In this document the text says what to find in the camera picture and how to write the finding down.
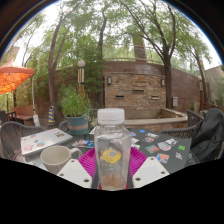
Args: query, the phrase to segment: white mug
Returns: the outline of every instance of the white mug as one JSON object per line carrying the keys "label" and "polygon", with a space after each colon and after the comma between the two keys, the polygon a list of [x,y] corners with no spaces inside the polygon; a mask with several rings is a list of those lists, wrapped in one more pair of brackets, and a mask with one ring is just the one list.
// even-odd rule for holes
{"label": "white mug", "polygon": [[70,150],[65,146],[54,145],[44,149],[40,154],[40,159],[46,169],[56,175],[72,159],[72,153],[74,152],[79,152],[79,157],[82,155],[78,148]]}

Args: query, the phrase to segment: planter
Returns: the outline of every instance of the planter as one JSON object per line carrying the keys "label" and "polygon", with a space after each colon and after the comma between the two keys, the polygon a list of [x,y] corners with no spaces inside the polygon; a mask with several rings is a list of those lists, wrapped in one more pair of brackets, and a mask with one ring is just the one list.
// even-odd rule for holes
{"label": "planter", "polygon": [[81,134],[88,131],[88,116],[66,117],[69,131],[73,134]]}

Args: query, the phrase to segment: water bottle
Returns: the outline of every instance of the water bottle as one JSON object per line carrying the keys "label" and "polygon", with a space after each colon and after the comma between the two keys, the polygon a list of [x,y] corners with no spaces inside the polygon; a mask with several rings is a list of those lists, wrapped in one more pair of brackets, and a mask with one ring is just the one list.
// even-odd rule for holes
{"label": "water bottle", "polygon": [[124,110],[100,109],[94,132],[98,174],[103,190],[115,191],[126,188],[131,133],[124,126]]}

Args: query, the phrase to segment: bottle cap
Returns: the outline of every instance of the bottle cap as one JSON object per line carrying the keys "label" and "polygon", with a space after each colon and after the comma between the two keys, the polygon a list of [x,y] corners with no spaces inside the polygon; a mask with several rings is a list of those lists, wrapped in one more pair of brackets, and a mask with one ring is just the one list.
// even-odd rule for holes
{"label": "bottle cap", "polygon": [[121,124],[124,123],[124,109],[106,108],[97,112],[99,124]]}

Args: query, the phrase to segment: green leaves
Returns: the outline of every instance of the green leaves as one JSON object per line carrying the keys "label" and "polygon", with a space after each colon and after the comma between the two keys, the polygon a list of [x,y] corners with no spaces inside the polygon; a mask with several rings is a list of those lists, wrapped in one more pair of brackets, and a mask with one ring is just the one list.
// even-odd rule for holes
{"label": "green leaves", "polygon": [[60,89],[60,106],[65,116],[81,117],[89,114],[91,103],[88,95],[77,93],[74,86],[66,87],[64,84]]}

